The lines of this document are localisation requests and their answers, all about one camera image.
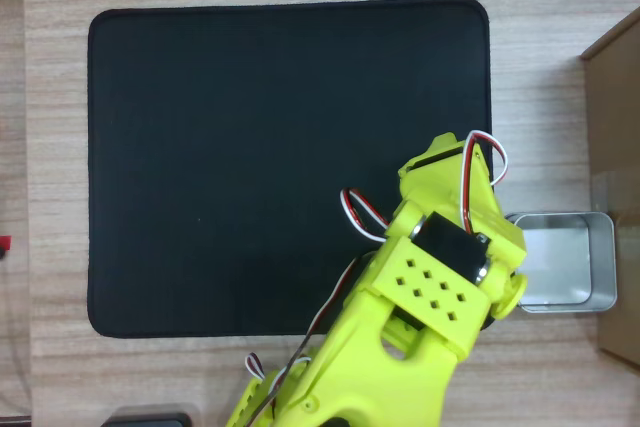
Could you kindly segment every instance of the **black mouse pad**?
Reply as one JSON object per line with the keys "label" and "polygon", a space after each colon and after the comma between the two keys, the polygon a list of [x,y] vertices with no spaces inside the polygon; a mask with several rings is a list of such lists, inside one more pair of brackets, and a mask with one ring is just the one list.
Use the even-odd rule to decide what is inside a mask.
{"label": "black mouse pad", "polygon": [[491,127],[473,0],[107,11],[88,66],[88,311],[108,336],[303,333],[375,248],[340,189],[391,217],[409,158]]}

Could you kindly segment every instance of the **cable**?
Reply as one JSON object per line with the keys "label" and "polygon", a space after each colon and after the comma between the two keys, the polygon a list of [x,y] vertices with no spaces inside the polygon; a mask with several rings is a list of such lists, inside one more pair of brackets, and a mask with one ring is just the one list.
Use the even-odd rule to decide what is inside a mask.
{"label": "cable", "polygon": [[386,225],[383,224],[383,222],[386,222],[386,220],[384,220],[384,217],[382,217],[373,207],[371,207],[371,204],[367,202],[362,194],[353,194],[351,189],[342,189],[340,191],[340,203],[342,204],[342,208],[344,209],[345,214],[347,214],[347,218],[349,219],[349,222],[351,222],[351,225],[353,225],[355,229],[367,239],[380,243],[385,242],[386,239],[384,237],[372,234],[365,228],[364,224],[360,220],[360,217],[358,216],[358,213],[351,205],[351,201],[349,200],[350,194],[354,196],[354,198],[360,203],[360,205],[365,208],[367,213],[369,213],[369,215],[371,215],[371,217],[376,220],[376,222],[383,225],[385,229],[388,227],[388,223]]}
{"label": "cable", "polygon": [[500,157],[502,157],[502,161],[504,162],[502,172],[500,172],[500,175],[498,175],[493,180],[493,182],[491,182],[491,186],[498,184],[498,182],[504,179],[504,176],[507,174],[507,169],[509,168],[509,157],[507,156],[507,151],[498,139],[482,130],[472,130],[471,132],[469,132],[469,135],[467,135],[467,138],[464,142],[464,148],[462,149],[462,162],[460,171],[460,220],[464,229],[470,234],[473,233],[473,227],[471,225],[471,218],[469,215],[471,161],[473,159],[473,148],[477,143],[477,139],[482,139],[489,142],[498,151]]}
{"label": "cable", "polygon": [[260,363],[260,359],[258,356],[251,352],[244,358],[244,366],[247,368],[249,373],[253,375],[258,380],[264,380],[264,369],[262,368],[262,364]]}
{"label": "cable", "polygon": [[348,189],[349,195],[356,199],[358,203],[362,206],[363,209],[367,211],[367,213],[371,216],[373,220],[378,222],[383,229],[387,229],[389,227],[389,222],[385,219],[380,212],[378,212],[365,198],[364,195],[360,193],[358,189]]}
{"label": "cable", "polygon": [[[299,357],[295,360],[295,362],[293,363],[293,365],[299,364],[300,362],[311,362],[311,357]],[[278,372],[276,374],[276,376],[273,378],[273,382],[271,382],[271,387],[269,387],[269,393],[273,392],[273,389],[275,388],[276,384],[278,383],[278,381],[280,381],[280,377],[282,377],[282,375],[284,374],[284,370],[287,367],[283,367],[280,372]]]}
{"label": "cable", "polygon": [[300,362],[301,361],[300,359],[305,358],[300,356],[300,354],[302,353],[302,350],[305,348],[305,346],[309,342],[309,339],[311,338],[311,334],[315,330],[320,319],[322,319],[322,316],[326,313],[327,308],[336,299],[338,293],[340,292],[340,290],[344,285],[345,280],[349,276],[349,273],[351,272],[353,267],[358,263],[358,260],[360,260],[360,257],[356,257],[355,259],[353,259],[351,263],[347,266],[347,268],[344,270],[344,272],[342,272],[342,275],[338,279],[336,286],[333,288],[333,292],[331,292],[331,295],[329,296],[327,301],[324,303],[322,307],[320,307],[320,310],[318,310],[318,313],[315,315],[315,317],[311,321],[311,324],[309,324],[309,328],[307,329],[307,333],[304,336],[304,339],[302,339],[302,342],[300,342],[300,345],[296,349],[295,353],[291,356],[291,359],[289,359],[289,362],[284,367],[284,369],[282,369],[280,372],[278,372],[278,375],[276,375],[276,379],[278,380],[278,382],[277,383],[274,382],[274,384],[271,385],[271,388],[269,389],[269,393],[264,398],[264,400],[260,402],[260,405],[258,405],[258,407],[253,412],[253,414],[251,414],[251,417],[249,418],[249,422],[247,422],[245,427],[251,427],[253,423],[262,415],[262,413],[269,407],[269,404],[271,404],[271,402],[278,395],[278,391],[280,390],[280,387],[284,383],[284,380],[287,378],[287,375],[289,375],[289,372],[291,371],[291,367],[293,367],[293,365],[296,362]]}

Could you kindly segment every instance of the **robotic arm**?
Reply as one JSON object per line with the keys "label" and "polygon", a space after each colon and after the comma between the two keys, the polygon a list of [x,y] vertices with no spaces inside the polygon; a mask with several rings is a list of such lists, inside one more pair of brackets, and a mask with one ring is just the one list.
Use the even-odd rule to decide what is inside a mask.
{"label": "robotic arm", "polygon": [[[283,371],[249,383],[227,427],[318,427],[332,419],[352,427],[439,425],[458,362],[485,322],[506,317],[524,293],[526,278],[514,272],[526,250],[470,138],[437,137],[399,175],[403,201],[386,241],[362,260],[366,268],[324,343],[300,357],[314,319]],[[465,175],[473,177],[468,192]]]}

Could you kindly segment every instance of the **silver metal container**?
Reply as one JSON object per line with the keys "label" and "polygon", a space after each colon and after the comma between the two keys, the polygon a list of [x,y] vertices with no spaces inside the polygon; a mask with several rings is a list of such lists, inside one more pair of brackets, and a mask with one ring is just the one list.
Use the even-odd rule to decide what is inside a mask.
{"label": "silver metal container", "polygon": [[520,306],[527,312],[602,312],[617,298],[614,229],[602,212],[517,213],[529,278]]}

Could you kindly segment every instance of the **cardboard box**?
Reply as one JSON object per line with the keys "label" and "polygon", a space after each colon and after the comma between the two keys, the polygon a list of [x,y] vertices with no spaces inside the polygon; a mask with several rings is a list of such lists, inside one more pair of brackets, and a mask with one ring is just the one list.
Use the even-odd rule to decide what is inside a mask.
{"label": "cardboard box", "polygon": [[618,301],[598,318],[598,345],[640,365],[640,8],[581,57],[591,204],[616,228]]}

